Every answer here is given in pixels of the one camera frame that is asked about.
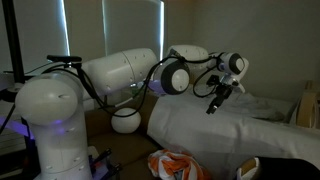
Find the white bed sheet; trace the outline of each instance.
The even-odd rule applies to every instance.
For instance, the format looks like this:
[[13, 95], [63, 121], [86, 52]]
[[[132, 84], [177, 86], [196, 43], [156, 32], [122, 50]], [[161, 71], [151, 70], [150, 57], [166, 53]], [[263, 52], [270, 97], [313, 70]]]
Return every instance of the white bed sheet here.
[[207, 108], [206, 100], [189, 92], [161, 97], [148, 135], [164, 148], [189, 151], [216, 179], [232, 179], [236, 168], [253, 156], [300, 158], [320, 167], [318, 131], [220, 109], [208, 115]]

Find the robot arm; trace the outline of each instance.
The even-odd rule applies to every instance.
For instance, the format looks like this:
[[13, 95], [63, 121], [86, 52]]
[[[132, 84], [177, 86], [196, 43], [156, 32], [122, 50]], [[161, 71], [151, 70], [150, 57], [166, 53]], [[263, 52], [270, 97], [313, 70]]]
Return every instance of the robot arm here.
[[[160, 62], [149, 49], [123, 51], [83, 64], [55, 56], [53, 59], [65, 63], [64, 68], [59, 65], [30, 79], [18, 92], [15, 104], [21, 116], [30, 123], [37, 142], [39, 179], [92, 179], [82, 106], [83, 99], [89, 95], [95, 98], [111, 94], [140, 81], [153, 90], [179, 94], [189, 84], [189, 65], [186, 63], [196, 63], [190, 66], [191, 69], [219, 65], [219, 70], [226, 74], [221, 84], [227, 88], [222, 89], [229, 90], [241, 80], [247, 68], [246, 64], [241, 66], [241, 62], [247, 61], [231, 61], [231, 56], [222, 55], [220, 61], [200, 47], [176, 46], [174, 49], [173, 54]], [[240, 72], [234, 71], [234, 64]], [[225, 93], [217, 97], [227, 98]]]
[[205, 49], [190, 45], [171, 46], [169, 48], [169, 54], [185, 59], [185, 62], [187, 62], [191, 70], [200, 71], [203, 69], [213, 70], [217, 68], [224, 73], [215, 90], [216, 97], [210, 103], [207, 114], [214, 113], [234, 89], [245, 92], [240, 80], [247, 72], [249, 62], [239, 54], [208, 54]]

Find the window blind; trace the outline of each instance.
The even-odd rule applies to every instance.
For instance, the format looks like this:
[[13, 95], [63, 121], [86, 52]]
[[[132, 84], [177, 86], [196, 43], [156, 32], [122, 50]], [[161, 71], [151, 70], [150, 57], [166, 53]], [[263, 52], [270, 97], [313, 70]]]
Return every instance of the window blind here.
[[106, 53], [150, 48], [160, 57], [160, 0], [103, 0]]
[[[68, 55], [63, 0], [14, 0], [24, 71], [48, 63], [48, 54]], [[0, 72], [12, 70], [3, 8], [0, 8]]]
[[71, 55], [82, 62], [105, 56], [101, 0], [65, 0]]

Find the wall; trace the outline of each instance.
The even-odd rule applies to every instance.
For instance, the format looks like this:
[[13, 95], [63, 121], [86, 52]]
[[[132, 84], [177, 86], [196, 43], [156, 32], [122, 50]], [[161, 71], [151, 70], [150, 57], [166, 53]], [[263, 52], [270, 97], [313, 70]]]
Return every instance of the wall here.
[[306, 80], [320, 81], [320, 1], [197, 0], [193, 43], [238, 52], [243, 79], [259, 96], [294, 101]]
[[[47, 64], [47, 55], [66, 55], [60, 1], [15, 0], [14, 10], [24, 72]], [[0, 5], [0, 72], [12, 70], [2, 3]]]
[[164, 0], [164, 53], [176, 44], [191, 44], [193, 39], [194, 0]]
[[64, 0], [70, 54], [83, 62], [105, 56], [101, 0]]
[[107, 54], [149, 48], [160, 56], [159, 0], [104, 0]]

